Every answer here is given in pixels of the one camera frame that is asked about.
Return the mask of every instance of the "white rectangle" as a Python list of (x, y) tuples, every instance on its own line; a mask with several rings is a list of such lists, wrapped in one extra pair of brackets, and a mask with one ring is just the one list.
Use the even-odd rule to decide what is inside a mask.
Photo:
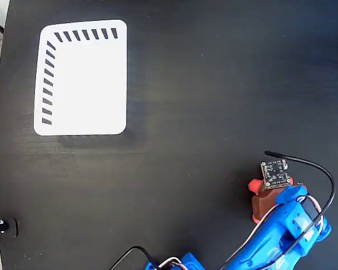
[(39, 135), (119, 134), (126, 127), (127, 26), (73, 22), (40, 34), (34, 129)]

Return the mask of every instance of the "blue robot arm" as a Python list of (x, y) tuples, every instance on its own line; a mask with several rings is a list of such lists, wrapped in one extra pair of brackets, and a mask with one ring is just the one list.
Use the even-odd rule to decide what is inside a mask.
[[(298, 197), (305, 195), (307, 191), (303, 186), (289, 186), (278, 195), (276, 203), (279, 206), (273, 210), (258, 233), (224, 269), (255, 270), (279, 258), (312, 222), (306, 208), (297, 200)], [(288, 254), (267, 269), (292, 270), (298, 260), (306, 256), (313, 245), (325, 239), (332, 230), (325, 218), (320, 234), (319, 227), (317, 225), (311, 228)], [(181, 261), (188, 270), (204, 270), (191, 253), (187, 253)], [(145, 270), (154, 269), (149, 263)], [(171, 270), (181, 270), (181, 268), (173, 266)]]

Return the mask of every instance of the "black table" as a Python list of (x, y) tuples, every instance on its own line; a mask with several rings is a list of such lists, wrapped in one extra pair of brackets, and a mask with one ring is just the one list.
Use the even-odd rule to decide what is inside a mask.
[[(36, 135), (40, 31), (103, 19), (128, 25), (127, 129)], [(247, 183), (267, 149), (323, 164), (338, 185), (338, 1), (11, 1), (0, 217), (19, 235), (0, 241), (4, 269), (104, 270), (132, 245), (217, 269), (254, 226)], [(327, 200), (320, 172), (290, 174)], [(296, 269), (338, 269), (338, 191), (326, 217), (332, 234)]]

